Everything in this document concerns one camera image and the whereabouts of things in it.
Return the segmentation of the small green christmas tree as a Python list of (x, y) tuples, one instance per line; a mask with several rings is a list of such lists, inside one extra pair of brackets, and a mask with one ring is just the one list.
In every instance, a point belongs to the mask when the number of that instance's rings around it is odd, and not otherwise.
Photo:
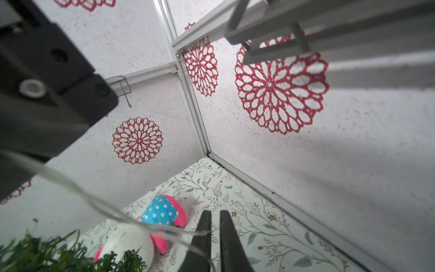
[(1, 246), (3, 272), (126, 272), (113, 268), (109, 259), (95, 263), (80, 241), (80, 232), (44, 239), (27, 230), (22, 239)]

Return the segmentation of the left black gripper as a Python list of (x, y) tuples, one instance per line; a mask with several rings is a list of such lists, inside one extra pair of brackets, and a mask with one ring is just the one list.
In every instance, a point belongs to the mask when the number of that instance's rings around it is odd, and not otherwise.
[(1, 151), (46, 163), (118, 97), (33, 1), (1, 2)]

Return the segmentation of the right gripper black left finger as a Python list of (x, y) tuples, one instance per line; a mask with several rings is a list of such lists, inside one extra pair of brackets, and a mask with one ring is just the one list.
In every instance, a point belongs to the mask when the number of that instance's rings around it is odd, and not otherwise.
[(210, 272), (211, 264), (211, 212), (203, 211), (196, 231), (207, 231), (206, 235), (194, 236), (191, 245), (199, 249), (201, 254), (188, 251), (183, 263), (179, 268), (179, 272)]

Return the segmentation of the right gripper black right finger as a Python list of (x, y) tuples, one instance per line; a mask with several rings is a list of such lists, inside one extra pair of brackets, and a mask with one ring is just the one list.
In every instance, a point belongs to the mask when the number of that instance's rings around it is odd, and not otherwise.
[(220, 212), (220, 266), (222, 272), (254, 272), (227, 210)]

